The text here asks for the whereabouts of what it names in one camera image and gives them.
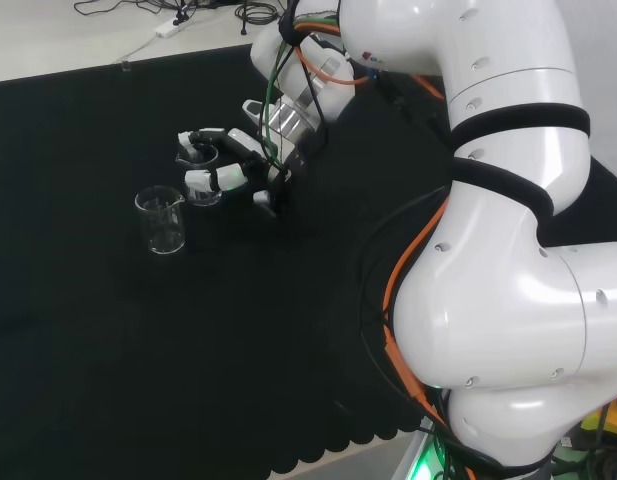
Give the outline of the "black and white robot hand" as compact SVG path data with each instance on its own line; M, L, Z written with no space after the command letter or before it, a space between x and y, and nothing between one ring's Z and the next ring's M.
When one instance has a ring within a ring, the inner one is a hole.
M279 217L289 206L305 159L286 140L274 162L258 140L240 129L203 128L177 135L176 163L183 169L190 204L211 207L223 199L248 196L255 206Z

